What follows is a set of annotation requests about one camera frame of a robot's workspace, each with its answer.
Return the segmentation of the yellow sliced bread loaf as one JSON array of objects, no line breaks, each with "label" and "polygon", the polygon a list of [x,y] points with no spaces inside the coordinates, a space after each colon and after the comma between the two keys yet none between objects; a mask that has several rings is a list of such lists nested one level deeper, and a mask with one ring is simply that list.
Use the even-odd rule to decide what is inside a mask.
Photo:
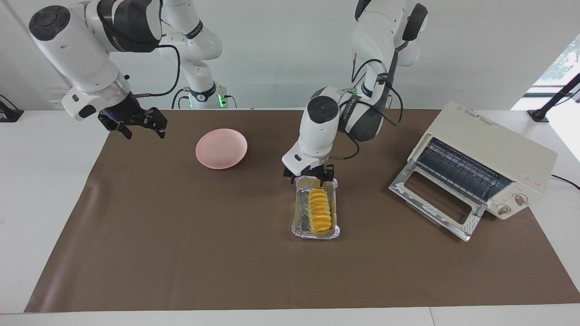
[{"label": "yellow sliced bread loaf", "polygon": [[313,188],[308,195],[308,209],[311,229],[317,234],[327,233],[332,226],[331,209],[327,192]]}]

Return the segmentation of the aluminium foil tray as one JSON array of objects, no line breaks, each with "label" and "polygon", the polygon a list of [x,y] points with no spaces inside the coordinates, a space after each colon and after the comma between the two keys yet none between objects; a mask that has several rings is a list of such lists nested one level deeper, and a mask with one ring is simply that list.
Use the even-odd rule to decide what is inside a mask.
[{"label": "aluminium foil tray", "polygon": [[[321,180],[313,176],[301,176],[295,180],[295,216],[292,222],[292,233],[301,239],[333,240],[340,235],[336,217],[336,188],[338,181],[323,184]],[[331,209],[332,226],[327,233],[317,234],[313,232],[309,220],[308,195],[313,188],[321,188],[327,192]]]}]

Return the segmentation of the glass oven door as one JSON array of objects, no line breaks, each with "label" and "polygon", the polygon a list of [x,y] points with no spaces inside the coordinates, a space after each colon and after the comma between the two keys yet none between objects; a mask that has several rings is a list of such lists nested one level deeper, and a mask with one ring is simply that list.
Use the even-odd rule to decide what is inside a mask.
[{"label": "glass oven door", "polygon": [[487,208],[485,202],[415,160],[406,163],[389,189],[464,242],[471,240]]}]

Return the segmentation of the white toaster oven body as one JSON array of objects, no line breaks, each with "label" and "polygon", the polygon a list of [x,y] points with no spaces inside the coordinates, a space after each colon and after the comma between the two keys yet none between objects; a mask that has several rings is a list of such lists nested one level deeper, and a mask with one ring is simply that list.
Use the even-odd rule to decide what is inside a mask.
[{"label": "white toaster oven body", "polygon": [[[511,208],[510,218],[538,201],[546,192],[558,156],[555,151],[453,101],[439,112],[408,160],[417,161],[431,138],[513,180],[486,202],[486,209],[493,216],[499,204]],[[530,204],[518,206],[513,200],[514,193],[528,196]]]}]

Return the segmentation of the pink round plate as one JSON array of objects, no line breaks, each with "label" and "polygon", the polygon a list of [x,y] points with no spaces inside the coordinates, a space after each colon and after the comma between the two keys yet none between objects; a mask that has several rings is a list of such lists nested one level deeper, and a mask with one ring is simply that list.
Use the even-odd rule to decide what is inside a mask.
[{"label": "pink round plate", "polygon": [[234,129],[215,129],[201,136],[195,146],[195,157],[201,165],[215,170],[232,168],[248,151],[248,140]]}]

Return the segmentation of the brown table mat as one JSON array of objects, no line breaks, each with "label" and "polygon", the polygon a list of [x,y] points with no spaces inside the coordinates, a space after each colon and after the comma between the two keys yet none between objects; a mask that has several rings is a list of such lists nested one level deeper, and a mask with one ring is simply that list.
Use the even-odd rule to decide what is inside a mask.
[{"label": "brown table mat", "polygon": [[[336,239],[296,238],[281,157],[301,115],[168,110],[165,139],[110,133],[25,312],[580,303],[529,209],[486,214],[466,243],[389,190],[435,110],[406,112],[336,164]],[[209,169],[195,147],[221,128],[248,151]]]}]

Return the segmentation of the black table clamp stand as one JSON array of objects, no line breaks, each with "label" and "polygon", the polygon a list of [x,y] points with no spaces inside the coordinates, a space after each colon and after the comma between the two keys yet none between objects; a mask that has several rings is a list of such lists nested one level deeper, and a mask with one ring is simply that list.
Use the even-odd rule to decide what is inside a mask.
[{"label": "black table clamp stand", "polygon": [[24,110],[19,109],[6,96],[0,94],[0,123],[15,123],[23,113]]}]

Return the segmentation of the black angled pole stand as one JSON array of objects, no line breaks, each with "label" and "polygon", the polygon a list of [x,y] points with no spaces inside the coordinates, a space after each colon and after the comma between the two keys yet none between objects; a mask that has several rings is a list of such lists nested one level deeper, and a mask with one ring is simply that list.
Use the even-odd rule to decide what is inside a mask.
[{"label": "black angled pole stand", "polygon": [[580,73],[576,74],[565,86],[563,86],[551,99],[540,109],[528,110],[527,113],[535,122],[548,123],[546,115],[552,107],[559,105],[564,97],[570,97],[568,93],[580,84]]}]

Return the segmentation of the window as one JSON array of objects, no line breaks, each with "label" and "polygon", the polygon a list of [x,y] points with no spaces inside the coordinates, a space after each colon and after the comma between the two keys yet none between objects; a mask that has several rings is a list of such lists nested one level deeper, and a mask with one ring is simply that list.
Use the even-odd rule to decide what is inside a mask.
[{"label": "window", "polygon": [[557,56],[532,87],[557,87],[580,73],[580,34]]}]

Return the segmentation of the white wall power outlet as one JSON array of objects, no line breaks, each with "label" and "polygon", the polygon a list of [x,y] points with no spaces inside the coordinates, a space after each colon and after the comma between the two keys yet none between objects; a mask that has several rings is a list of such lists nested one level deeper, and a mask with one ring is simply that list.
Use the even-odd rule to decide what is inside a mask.
[{"label": "white wall power outlet", "polygon": [[70,87],[50,87],[48,89],[49,103],[55,110],[65,110],[62,99],[64,99],[70,90]]}]

